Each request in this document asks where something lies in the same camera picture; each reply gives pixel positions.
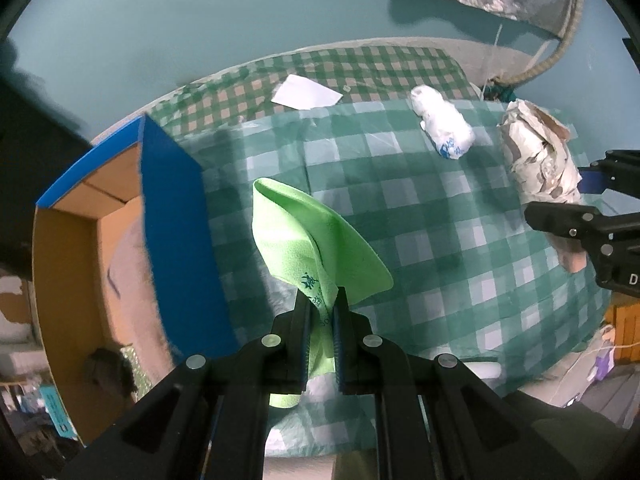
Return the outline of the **black sock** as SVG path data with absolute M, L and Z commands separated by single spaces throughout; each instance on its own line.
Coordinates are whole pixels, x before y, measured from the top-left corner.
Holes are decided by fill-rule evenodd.
M 97 348 L 86 359 L 87 378 L 101 390 L 119 399 L 137 391 L 129 362 L 118 352 Z

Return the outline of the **white paper card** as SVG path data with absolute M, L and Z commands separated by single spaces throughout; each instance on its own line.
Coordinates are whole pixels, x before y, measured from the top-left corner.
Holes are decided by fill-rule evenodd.
M 322 86 L 317 81 L 291 74 L 274 92 L 271 102 L 293 110 L 312 110 L 334 106 L 342 97 L 340 92 Z

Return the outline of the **blue cardboard box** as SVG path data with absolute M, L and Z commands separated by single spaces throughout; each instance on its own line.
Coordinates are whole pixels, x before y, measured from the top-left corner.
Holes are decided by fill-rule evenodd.
M 150 266 L 155 323 L 173 360 L 238 348 L 216 267 L 201 166 L 148 116 L 96 144 L 37 200 L 32 281 L 38 324 L 68 426 L 96 440 L 125 405 L 86 363 L 134 340 L 132 278 L 117 246 L 135 223 Z

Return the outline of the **beige crumpled cloth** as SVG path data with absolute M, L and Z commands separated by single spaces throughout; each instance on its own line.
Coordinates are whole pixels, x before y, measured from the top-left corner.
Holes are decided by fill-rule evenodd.
M 568 149 L 570 129 L 531 102 L 508 104 L 499 125 L 501 145 L 522 205 L 579 204 L 582 180 Z

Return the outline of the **white rolled sock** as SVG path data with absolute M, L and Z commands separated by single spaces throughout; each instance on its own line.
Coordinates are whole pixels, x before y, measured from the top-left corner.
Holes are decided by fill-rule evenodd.
M 436 89 L 417 86 L 410 92 L 413 111 L 420 117 L 420 127 L 443 158 L 457 160 L 475 141 L 475 134 L 454 104 Z

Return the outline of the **green checkered tablecloth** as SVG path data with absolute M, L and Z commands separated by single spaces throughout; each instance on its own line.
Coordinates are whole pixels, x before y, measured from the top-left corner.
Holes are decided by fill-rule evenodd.
M 288 75 L 340 92 L 334 106 L 293 110 L 271 98 Z M 410 92 L 429 86 L 475 134 L 440 156 Z M 337 47 L 272 56 L 194 82 L 150 116 L 203 169 L 209 229 L 239 341 L 270 329 L 295 290 L 267 271 L 252 229 L 261 177 L 299 188 L 345 218 L 393 275 L 360 302 L 375 332 L 415 356 L 496 361 L 500 393 L 586 344 L 608 307 L 591 270 L 566 272 L 526 226 L 502 156 L 504 107 L 478 99 L 459 64 L 434 48 Z

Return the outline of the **light green cloth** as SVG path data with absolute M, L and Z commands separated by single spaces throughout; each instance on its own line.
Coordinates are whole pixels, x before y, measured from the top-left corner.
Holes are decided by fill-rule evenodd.
M 390 270 L 337 212 L 307 193 L 269 178 L 253 182 L 252 231 L 271 276 L 314 305 L 307 372 L 335 370 L 332 311 L 338 290 L 359 304 L 394 286 Z

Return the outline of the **green sequin pouch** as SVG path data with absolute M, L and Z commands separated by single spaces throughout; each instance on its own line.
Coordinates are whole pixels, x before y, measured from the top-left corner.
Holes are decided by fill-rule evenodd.
M 134 388 L 136 388 L 132 397 L 136 402 L 138 402 L 151 391 L 153 388 L 152 382 L 148 375 L 145 374 L 137 353 L 134 351 L 134 347 L 131 344 L 129 346 L 120 347 L 119 353 L 131 368 L 132 378 L 134 378 Z

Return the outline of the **teal labelled box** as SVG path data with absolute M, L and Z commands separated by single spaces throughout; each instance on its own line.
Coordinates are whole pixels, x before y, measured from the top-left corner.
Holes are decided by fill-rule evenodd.
M 58 435 L 62 438 L 78 440 L 75 427 L 58 395 L 58 389 L 54 385 L 41 385 L 39 392 Z

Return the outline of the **grey-brown fleece pouch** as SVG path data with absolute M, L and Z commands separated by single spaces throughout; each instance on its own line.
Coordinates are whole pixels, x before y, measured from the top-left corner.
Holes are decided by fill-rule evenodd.
M 142 217 L 122 234 L 106 277 L 130 328 L 142 373 L 156 386 L 175 368 L 175 361 L 160 319 Z

